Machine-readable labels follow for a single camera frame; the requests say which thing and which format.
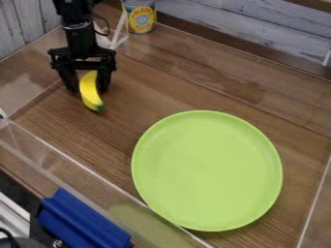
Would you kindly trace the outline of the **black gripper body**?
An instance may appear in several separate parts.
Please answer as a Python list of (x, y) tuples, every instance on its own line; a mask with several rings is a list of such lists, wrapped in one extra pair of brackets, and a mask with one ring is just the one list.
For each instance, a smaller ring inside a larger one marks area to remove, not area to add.
[(64, 25), (66, 46), (51, 48), (51, 66), (59, 72), (75, 70), (115, 71), (114, 49), (98, 44), (98, 32), (92, 21), (80, 25)]

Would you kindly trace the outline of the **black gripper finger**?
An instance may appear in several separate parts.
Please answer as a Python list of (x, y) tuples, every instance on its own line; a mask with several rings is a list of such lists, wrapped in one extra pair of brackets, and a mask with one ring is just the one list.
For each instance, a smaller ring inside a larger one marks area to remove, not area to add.
[(98, 70), (98, 88), (104, 93), (108, 90), (111, 84), (111, 74), (110, 70)]
[(66, 88), (72, 93), (76, 93), (79, 91), (79, 79), (78, 79), (76, 72), (71, 69), (60, 69), (59, 74), (62, 77), (62, 81), (66, 85)]

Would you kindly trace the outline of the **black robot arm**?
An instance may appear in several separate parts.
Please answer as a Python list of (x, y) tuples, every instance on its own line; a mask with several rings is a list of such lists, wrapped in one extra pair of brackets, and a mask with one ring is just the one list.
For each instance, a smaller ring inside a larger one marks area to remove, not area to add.
[(98, 36), (107, 35), (95, 28), (94, 18), (106, 19), (94, 14), (94, 7), (103, 0), (52, 0), (56, 13), (62, 17), (62, 29), (67, 46), (51, 48), (51, 66), (58, 71), (66, 88), (79, 91), (78, 70), (98, 72), (98, 89), (106, 92), (111, 83), (111, 74), (116, 70), (116, 51), (98, 44)]

